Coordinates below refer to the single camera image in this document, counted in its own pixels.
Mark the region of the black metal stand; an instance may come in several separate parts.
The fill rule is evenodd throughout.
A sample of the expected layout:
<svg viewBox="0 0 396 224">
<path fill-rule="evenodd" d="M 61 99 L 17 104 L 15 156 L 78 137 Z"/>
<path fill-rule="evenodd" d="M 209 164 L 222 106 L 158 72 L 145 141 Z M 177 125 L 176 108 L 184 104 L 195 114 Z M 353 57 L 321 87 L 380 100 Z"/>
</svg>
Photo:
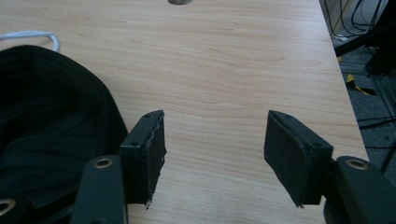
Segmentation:
<svg viewBox="0 0 396 224">
<path fill-rule="evenodd" d="M 369 74 L 386 75 L 396 70 L 396 0 L 388 0 L 379 22 L 373 29 L 334 50 L 339 57 L 360 47 L 378 47 L 365 65 Z"/>
</svg>

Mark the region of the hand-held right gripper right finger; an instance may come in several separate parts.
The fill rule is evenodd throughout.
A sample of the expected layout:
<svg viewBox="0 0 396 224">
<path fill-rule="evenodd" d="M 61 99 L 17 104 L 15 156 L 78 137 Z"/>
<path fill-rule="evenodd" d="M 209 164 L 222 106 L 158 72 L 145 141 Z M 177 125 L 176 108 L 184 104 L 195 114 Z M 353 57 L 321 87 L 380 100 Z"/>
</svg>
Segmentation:
<svg viewBox="0 0 396 224">
<path fill-rule="evenodd" d="M 295 117 L 269 110 L 263 155 L 296 206 L 319 204 L 333 146 Z"/>
</svg>

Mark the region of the black ribbed cloth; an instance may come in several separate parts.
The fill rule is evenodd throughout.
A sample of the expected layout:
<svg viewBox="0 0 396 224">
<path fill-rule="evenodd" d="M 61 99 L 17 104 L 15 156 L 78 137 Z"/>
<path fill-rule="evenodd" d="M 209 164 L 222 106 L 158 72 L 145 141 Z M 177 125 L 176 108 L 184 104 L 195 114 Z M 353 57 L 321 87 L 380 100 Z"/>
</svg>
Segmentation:
<svg viewBox="0 0 396 224">
<path fill-rule="evenodd" d="M 114 154 L 127 135 L 106 85 L 50 49 L 0 51 L 0 224 L 37 224 L 64 211 L 85 164 Z"/>
</svg>

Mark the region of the yellow black tape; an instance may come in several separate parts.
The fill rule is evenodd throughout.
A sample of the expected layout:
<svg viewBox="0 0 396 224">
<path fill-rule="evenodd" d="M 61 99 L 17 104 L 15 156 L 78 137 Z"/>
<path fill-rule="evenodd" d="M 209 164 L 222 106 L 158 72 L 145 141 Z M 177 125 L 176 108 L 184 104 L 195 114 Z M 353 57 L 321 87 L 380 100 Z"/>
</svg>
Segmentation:
<svg viewBox="0 0 396 224">
<path fill-rule="evenodd" d="M 363 88 L 359 85 L 356 84 L 355 82 L 355 78 L 352 74 L 347 74 L 346 75 L 346 87 L 348 89 L 354 90 L 354 91 L 358 91 L 364 95 L 370 95 L 370 96 L 374 96 L 375 95 L 375 91 L 373 89 L 369 89 L 369 88 Z"/>
</svg>

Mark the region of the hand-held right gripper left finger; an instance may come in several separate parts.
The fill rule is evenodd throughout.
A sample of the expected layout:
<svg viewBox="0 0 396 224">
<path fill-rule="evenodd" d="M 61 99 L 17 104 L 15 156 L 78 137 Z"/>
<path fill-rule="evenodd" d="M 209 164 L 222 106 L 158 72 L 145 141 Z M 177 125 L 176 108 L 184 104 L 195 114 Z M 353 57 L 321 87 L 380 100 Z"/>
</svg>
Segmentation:
<svg viewBox="0 0 396 224">
<path fill-rule="evenodd" d="M 145 114 L 120 145 L 127 203 L 152 201 L 166 155 L 163 119 L 162 110 Z"/>
</svg>

